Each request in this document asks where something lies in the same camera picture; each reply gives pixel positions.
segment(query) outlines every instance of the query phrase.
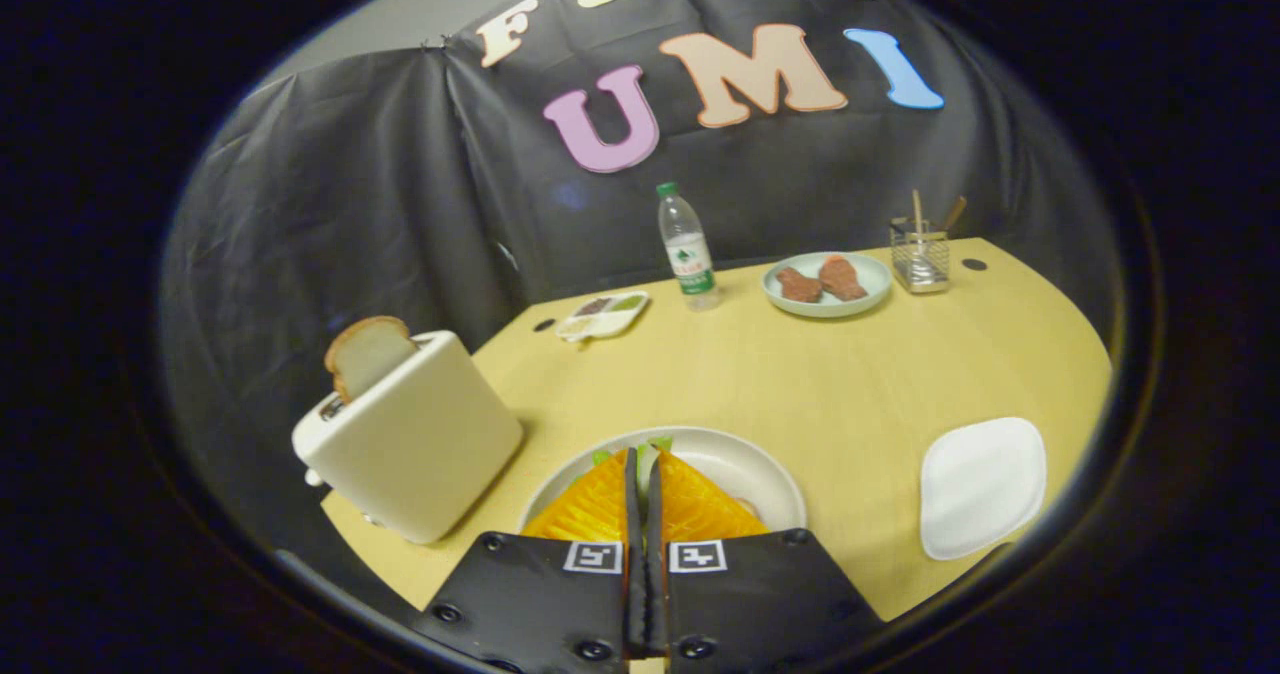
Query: wooden table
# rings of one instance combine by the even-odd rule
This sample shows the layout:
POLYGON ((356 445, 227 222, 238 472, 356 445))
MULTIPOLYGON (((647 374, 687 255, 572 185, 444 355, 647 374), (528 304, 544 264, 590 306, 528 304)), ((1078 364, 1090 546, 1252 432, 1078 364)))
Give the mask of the wooden table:
MULTIPOLYGON (((865 255, 888 263, 887 249, 865 255)), ((893 283, 887 301, 851 318, 774 308, 760 292, 768 265, 718 272, 724 299, 704 313, 685 308, 673 279, 628 286, 649 292, 648 310, 622 336, 585 345, 534 326, 594 295, 530 306, 475 354, 525 425, 524 448, 448 537, 410 545, 338 492, 324 510, 379 577, 424 609, 476 536, 517 531, 536 489, 571 457, 636 428, 721 428, 790 469, 809 528, 892 619, 987 551, 954 561, 924 554, 928 446, 961 425, 1023 416, 1044 439, 1047 509, 1093 436, 1111 379, 1097 333, 1039 274, 977 238, 951 242, 951 258, 946 294, 910 295, 893 283), (988 269, 961 267, 964 258, 988 269)))

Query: white toaster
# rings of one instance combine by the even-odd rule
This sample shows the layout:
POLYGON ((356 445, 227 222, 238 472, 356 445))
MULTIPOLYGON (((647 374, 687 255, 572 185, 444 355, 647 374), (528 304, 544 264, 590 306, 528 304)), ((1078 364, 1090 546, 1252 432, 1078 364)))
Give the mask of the white toaster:
POLYGON ((520 422, 453 333, 343 405, 334 393, 293 427, 307 482, 329 483, 366 519, 413 544, 443 537, 520 445, 520 422))

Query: water bottle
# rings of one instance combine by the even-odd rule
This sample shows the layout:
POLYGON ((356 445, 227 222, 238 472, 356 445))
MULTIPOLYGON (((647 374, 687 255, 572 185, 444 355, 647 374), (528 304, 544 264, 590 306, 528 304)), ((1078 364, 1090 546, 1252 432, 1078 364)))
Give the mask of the water bottle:
POLYGON ((676 182, 658 185, 658 229, 667 246, 671 270, 680 281, 685 304, 690 310, 705 311, 719 304, 716 274, 712 272, 712 255, 707 249, 707 237, 692 206, 680 196, 676 182))

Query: plate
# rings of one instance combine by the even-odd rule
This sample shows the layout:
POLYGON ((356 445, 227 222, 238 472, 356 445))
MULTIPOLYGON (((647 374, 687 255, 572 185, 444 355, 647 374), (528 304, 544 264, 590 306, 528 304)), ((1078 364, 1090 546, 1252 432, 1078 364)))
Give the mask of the plate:
POLYGON ((641 428, 639 432, 598 443, 563 464, 538 489, 529 506, 525 506, 520 531, 524 531, 540 510, 556 501, 573 480, 591 469, 594 451, 602 449, 618 451, 640 446, 653 437, 672 437, 672 454, 707 474, 728 496, 741 498, 754 506, 760 522, 769 531, 805 526, 806 513, 800 487, 791 474, 768 455, 768 451, 732 434, 717 432, 716 428, 657 427, 641 428))
POLYGON ((568 318, 558 326, 556 335, 564 341, 581 341, 585 338, 613 338, 626 331, 632 320, 639 317, 649 304, 649 292, 623 292, 623 294, 596 295, 584 302, 568 318), (600 308, 582 315, 582 310, 599 302, 600 308), (618 310, 626 304, 627 310, 618 310))
POLYGON ((920 469, 920 544, 959 559, 1032 521, 1044 501, 1044 440, 1006 416, 942 434, 920 469))
POLYGON ((888 295, 892 279, 888 267, 870 256, 845 255, 842 251, 815 251, 813 255, 792 256, 790 260, 778 261, 768 272, 764 272, 760 286, 764 286, 764 295, 768 295, 778 310, 790 311, 790 313, 801 315, 801 317, 828 318, 849 317, 849 315, 858 315, 859 311, 868 311, 879 304, 888 295), (813 302, 813 304, 809 304, 808 301, 782 299, 782 283, 778 281, 778 272, 782 269, 792 267, 806 278, 818 278, 818 270, 822 269, 823 261, 827 261, 828 256, 832 255, 844 256, 854 265, 854 269, 858 270, 858 283, 867 290, 867 295, 855 301, 838 301, 835 295, 822 292, 822 299, 813 302))

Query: black cloth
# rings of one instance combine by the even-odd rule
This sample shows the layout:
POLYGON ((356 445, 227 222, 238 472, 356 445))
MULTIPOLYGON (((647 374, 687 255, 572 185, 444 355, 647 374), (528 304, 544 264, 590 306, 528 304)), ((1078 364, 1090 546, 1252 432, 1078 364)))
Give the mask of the black cloth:
POLYGON ((475 350, 532 302, 668 278, 662 182, 680 183, 719 267, 887 246, 913 188, 932 219, 964 194, 952 237, 1005 247, 1110 341, 1116 256, 1089 168, 989 51, 911 0, 539 0, 521 49, 483 68, 475 29, 516 1, 442 49, 355 56, 255 91, 195 165, 160 274, 166 382, 193 468, 264 546, 340 586, 364 578, 316 564, 343 545, 289 436, 330 391, 323 357, 343 327, 396 315, 475 350), (736 127, 700 127, 689 73, 658 45, 704 31, 749 52, 764 23, 804 28, 847 106, 751 105, 736 127), (895 36, 946 105, 892 104, 849 27, 895 36), (626 137, 595 81, 627 64, 644 69, 659 145, 635 168, 585 171, 543 109, 586 90, 602 138, 626 137))

